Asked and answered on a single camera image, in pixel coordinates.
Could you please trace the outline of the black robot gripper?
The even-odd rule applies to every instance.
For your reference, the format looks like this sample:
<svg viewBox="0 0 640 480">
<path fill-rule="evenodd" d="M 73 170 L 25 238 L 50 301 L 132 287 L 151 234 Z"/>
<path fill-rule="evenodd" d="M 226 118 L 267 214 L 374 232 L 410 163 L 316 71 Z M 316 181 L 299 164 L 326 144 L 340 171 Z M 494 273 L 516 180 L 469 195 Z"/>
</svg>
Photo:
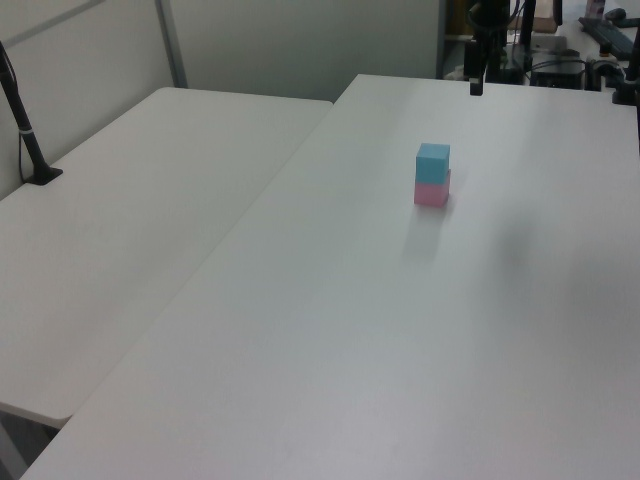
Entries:
<svg viewBox="0 0 640 480">
<path fill-rule="evenodd" d="M 510 1 L 476 0 L 468 2 L 466 23 L 476 38 L 503 34 L 516 17 L 516 8 Z M 500 36 L 488 43 L 486 81 L 499 83 L 501 79 L 502 46 Z M 485 61 L 482 43 L 471 39 L 465 43 L 464 77 L 468 80 L 471 96 L 483 94 Z"/>
</svg>

